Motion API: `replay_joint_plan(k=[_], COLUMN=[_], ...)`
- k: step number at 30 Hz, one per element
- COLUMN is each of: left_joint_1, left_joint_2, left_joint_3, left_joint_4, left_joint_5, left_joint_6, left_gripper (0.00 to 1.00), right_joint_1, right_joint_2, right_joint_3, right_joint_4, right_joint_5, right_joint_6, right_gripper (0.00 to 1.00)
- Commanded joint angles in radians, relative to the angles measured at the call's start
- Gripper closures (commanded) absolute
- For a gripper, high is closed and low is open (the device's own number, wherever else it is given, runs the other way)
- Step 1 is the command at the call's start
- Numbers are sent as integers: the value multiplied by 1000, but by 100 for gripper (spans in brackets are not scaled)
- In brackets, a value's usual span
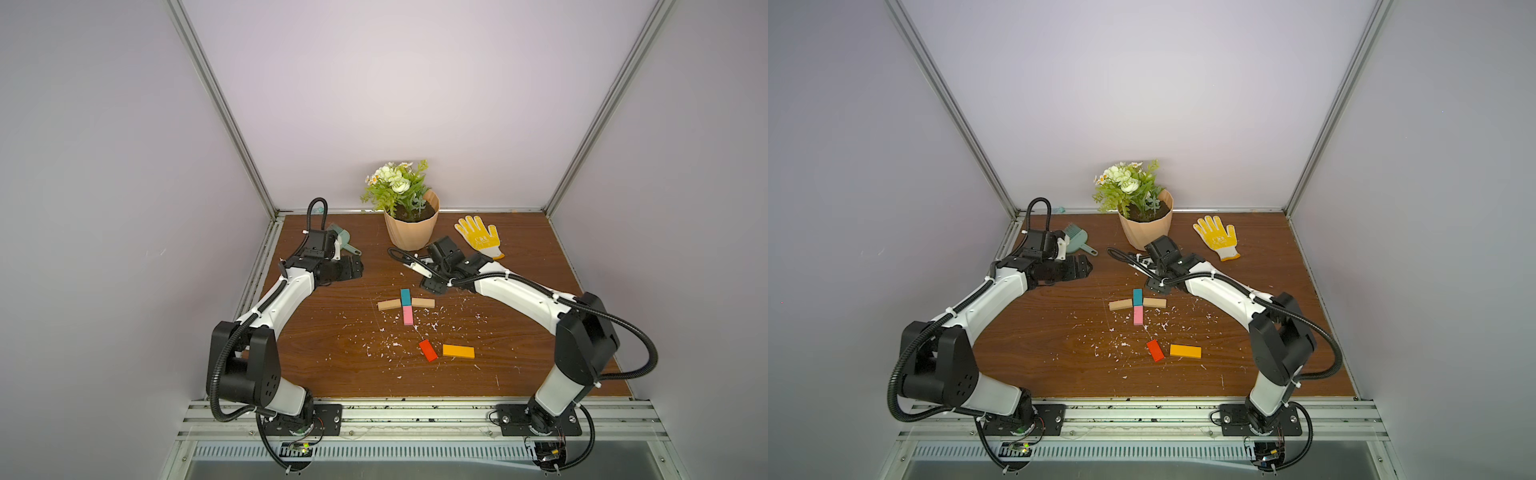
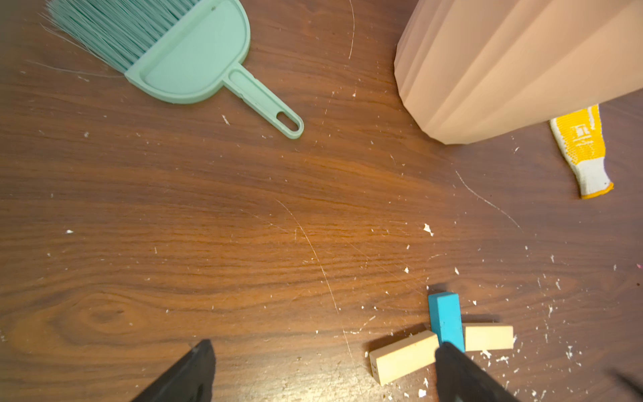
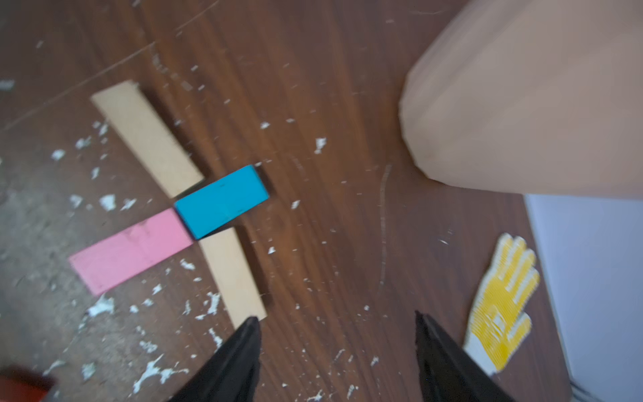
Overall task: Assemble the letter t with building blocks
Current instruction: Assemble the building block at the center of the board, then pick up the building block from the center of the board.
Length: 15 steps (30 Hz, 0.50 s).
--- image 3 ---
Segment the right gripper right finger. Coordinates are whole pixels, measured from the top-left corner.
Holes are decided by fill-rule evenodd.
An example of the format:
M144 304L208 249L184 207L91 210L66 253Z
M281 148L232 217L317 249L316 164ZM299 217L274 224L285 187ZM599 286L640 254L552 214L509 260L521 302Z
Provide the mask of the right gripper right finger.
M425 401L511 401L434 318L415 313L420 389Z

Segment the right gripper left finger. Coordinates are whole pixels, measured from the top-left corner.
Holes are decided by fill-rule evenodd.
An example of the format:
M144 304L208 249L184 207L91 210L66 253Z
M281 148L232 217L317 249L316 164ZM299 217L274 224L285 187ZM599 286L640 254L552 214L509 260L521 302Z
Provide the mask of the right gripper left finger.
M254 400L261 371L260 353L260 321L249 317L170 401Z

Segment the natural wooden block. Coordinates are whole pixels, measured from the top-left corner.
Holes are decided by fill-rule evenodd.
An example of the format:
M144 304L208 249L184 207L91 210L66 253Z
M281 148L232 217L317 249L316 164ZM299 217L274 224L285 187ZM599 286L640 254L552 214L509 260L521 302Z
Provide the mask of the natural wooden block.
M234 328L250 317L265 319L267 311L235 228L201 239L199 246Z
M171 130L140 91L126 80L90 97L167 197L176 198L204 180Z

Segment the teal block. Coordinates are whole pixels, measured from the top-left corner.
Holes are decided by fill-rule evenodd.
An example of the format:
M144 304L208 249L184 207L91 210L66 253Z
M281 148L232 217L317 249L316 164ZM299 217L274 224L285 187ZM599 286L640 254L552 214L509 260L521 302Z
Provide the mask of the teal block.
M175 209L196 240L200 240L270 197L254 166L248 165L189 194Z

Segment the pink block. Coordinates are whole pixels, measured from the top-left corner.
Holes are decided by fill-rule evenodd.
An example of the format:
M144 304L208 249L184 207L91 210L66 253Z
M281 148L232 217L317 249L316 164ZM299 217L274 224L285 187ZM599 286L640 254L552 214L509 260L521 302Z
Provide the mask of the pink block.
M166 209L69 258L91 293L110 289L194 244L174 209Z

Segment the red block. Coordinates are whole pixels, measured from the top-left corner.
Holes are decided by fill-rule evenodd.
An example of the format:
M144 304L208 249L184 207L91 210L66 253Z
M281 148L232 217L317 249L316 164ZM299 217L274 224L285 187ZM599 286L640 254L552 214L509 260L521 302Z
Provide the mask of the red block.
M1 402L41 402L56 380L17 366L1 368Z

